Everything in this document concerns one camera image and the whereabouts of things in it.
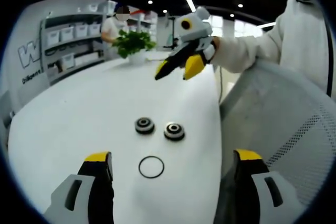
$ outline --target white table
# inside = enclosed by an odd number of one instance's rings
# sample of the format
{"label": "white table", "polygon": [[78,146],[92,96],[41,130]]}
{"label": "white table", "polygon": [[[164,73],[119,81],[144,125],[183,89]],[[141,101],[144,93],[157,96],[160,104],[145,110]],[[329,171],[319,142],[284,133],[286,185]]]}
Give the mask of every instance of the white table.
{"label": "white table", "polygon": [[[155,81],[157,65],[100,64],[52,86],[14,117],[9,161],[38,211],[45,212],[51,193],[88,155],[111,151],[114,223],[213,223],[222,161],[213,68],[189,81],[182,69]],[[134,129],[143,116],[155,123],[150,136]],[[184,126],[184,140],[165,139],[169,122]],[[149,155],[165,165],[155,179],[138,171]]]}

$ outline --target cable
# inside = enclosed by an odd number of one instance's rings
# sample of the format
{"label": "cable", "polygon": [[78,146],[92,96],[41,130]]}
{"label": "cable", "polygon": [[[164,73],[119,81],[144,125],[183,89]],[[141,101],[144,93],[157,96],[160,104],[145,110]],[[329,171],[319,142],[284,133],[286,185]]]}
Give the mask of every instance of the cable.
{"label": "cable", "polygon": [[222,75],[222,67],[219,66],[219,79],[220,79],[220,92],[219,92],[219,103],[221,103],[221,99],[222,99],[222,96],[223,96],[223,75]]}

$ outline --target shelving unit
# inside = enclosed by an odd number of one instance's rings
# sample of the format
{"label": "shelving unit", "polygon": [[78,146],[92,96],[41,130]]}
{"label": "shelving unit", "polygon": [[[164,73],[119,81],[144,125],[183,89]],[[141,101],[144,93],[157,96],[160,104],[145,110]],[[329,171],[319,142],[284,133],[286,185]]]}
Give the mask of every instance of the shelving unit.
{"label": "shelving unit", "polygon": [[[106,19],[106,14],[98,13],[98,12],[78,12],[68,15],[62,16],[50,16],[46,17],[41,21],[40,25],[40,54],[41,54],[41,68],[43,71],[48,71],[48,66],[59,61],[63,55],[59,56],[51,56],[50,53],[55,53],[59,49],[64,49],[66,47],[70,47],[72,45],[76,45],[77,43],[83,43],[88,45],[88,50],[85,52],[75,53],[75,56],[80,56],[84,54],[89,54],[91,52],[97,51],[99,54],[99,58],[92,60],[91,62],[83,63],[79,66],[74,66],[72,68],[66,69],[58,74],[49,77],[50,84],[55,84],[58,81],[68,77],[78,71],[81,71],[85,68],[94,66],[96,64],[102,63],[106,59],[106,47],[103,45],[100,34],[93,36],[86,36],[81,38],[73,38],[72,40],[60,41],[54,45],[47,45],[47,32],[51,31],[53,28],[62,27],[62,26],[70,26],[77,23],[86,23],[86,24],[102,24]],[[93,42],[98,41],[102,44],[99,50],[93,50]]]}
{"label": "shelving unit", "polygon": [[52,46],[47,46],[45,48],[45,51],[49,51],[51,49],[55,49],[55,48],[58,48],[60,46],[64,46],[64,45],[67,45],[67,44],[72,44],[74,42],[83,41],[83,40],[90,40],[90,39],[97,39],[97,38],[100,38],[100,34],[93,35],[93,36],[88,36],[88,37],[85,37],[85,38],[74,38],[74,39],[69,40],[69,41],[62,41],[62,42],[54,44]]}
{"label": "shelving unit", "polygon": [[[99,58],[92,60],[90,62],[83,63],[78,66],[74,66],[72,68],[66,69],[62,72],[55,74],[54,76],[50,76],[49,82],[50,84],[55,84],[58,81],[78,72],[85,68],[94,66],[96,64],[104,62],[107,57],[108,45],[103,42],[100,38],[100,34],[87,36],[82,38],[73,38],[67,41],[61,41],[54,45],[47,45],[47,33],[52,30],[59,30],[65,27],[74,26],[78,23],[85,24],[103,24],[106,18],[110,17],[107,13],[103,12],[77,12],[67,15],[61,16],[48,16],[41,21],[40,24],[40,56],[41,56],[41,68],[43,72],[48,73],[48,67],[50,65],[55,64],[59,60],[61,60],[64,55],[57,55],[56,52],[64,50],[65,48],[70,48],[73,46],[77,46],[78,44],[88,45],[88,50],[85,52],[75,52],[75,57],[80,57],[81,55],[89,54],[91,52],[98,52]],[[127,24],[129,27],[136,27],[136,31],[146,30],[150,34],[152,34],[153,28],[155,28],[154,36],[152,40],[156,41],[156,23],[152,20],[143,20],[140,19],[138,15],[131,16]],[[98,41],[101,46],[99,49],[94,49],[93,42]]]}

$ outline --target black rubber ring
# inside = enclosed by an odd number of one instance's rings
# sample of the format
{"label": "black rubber ring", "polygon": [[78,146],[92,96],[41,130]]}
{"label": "black rubber ring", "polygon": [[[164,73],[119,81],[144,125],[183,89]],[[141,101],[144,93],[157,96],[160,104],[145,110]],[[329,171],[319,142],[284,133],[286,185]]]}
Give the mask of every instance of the black rubber ring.
{"label": "black rubber ring", "polygon": [[[142,162],[145,161],[145,159],[150,158],[150,157],[154,157],[154,158],[158,159],[158,160],[162,163],[162,171],[161,171],[158,175],[156,175],[156,176],[154,176],[154,177],[149,177],[149,176],[144,175],[144,174],[141,172],[141,169],[140,169],[140,166],[141,166]],[[163,174],[163,171],[164,171],[164,163],[163,163],[163,161],[162,161],[159,157],[156,157],[156,156],[147,156],[147,157],[144,157],[143,159],[141,159],[141,161],[140,161],[140,163],[139,163],[139,166],[138,166],[138,170],[139,170],[139,173],[140,173],[143,177],[145,177],[145,178],[157,178],[157,177],[159,177],[161,174]]]}

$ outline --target white mesh chair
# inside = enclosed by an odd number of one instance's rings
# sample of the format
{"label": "white mesh chair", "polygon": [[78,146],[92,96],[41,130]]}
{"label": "white mesh chair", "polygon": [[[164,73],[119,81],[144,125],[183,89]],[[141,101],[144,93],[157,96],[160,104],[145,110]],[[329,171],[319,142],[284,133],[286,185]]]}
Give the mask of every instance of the white mesh chair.
{"label": "white mesh chair", "polygon": [[221,104],[223,176],[233,149],[259,153],[308,206],[336,154],[336,104],[304,76],[258,61]]}

